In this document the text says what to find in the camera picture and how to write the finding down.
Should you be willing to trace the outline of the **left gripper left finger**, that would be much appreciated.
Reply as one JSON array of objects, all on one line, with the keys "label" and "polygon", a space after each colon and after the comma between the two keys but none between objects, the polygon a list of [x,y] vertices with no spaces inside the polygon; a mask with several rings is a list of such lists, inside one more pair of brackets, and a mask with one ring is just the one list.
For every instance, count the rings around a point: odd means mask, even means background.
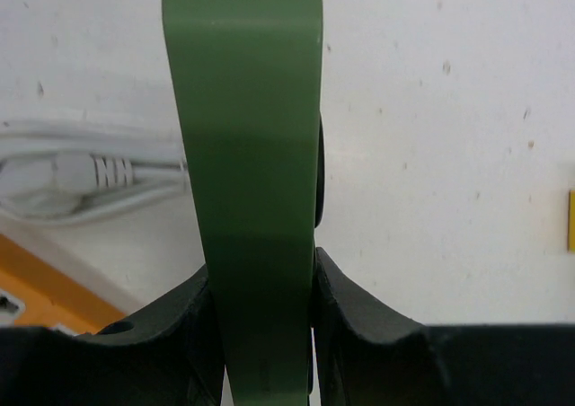
[{"label": "left gripper left finger", "polygon": [[95,334],[1,330],[3,405],[218,405],[224,369],[205,268]]}]

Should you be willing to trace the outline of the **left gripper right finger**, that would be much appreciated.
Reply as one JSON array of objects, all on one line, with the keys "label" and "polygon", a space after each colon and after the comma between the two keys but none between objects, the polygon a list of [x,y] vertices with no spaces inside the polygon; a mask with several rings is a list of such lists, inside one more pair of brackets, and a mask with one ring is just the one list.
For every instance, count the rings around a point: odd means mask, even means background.
[{"label": "left gripper right finger", "polygon": [[323,405],[572,405],[574,326],[425,325],[316,251],[314,343]]}]

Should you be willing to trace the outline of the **orange power strip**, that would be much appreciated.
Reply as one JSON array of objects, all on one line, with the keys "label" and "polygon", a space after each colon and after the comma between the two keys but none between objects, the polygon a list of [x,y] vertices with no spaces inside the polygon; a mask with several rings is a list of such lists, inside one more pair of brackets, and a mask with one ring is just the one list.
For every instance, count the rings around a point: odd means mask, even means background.
[{"label": "orange power strip", "polygon": [[115,306],[5,236],[1,237],[1,326],[43,326],[75,336],[125,316]]}]

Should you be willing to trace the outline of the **yellow cube socket adapter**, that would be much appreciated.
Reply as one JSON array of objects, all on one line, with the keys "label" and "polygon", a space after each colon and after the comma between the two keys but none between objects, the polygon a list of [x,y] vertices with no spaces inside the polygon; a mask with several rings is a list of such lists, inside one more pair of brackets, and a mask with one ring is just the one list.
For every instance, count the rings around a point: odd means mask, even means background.
[{"label": "yellow cube socket adapter", "polygon": [[575,189],[568,194],[567,251],[575,252]]}]

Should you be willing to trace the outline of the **green power strip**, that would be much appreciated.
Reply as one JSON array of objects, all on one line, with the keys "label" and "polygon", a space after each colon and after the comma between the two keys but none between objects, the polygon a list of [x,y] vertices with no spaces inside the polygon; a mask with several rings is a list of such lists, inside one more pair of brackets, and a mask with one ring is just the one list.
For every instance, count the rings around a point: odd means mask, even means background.
[{"label": "green power strip", "polygon": [[162,0],[237,405],[308,402],[323,0]]}]

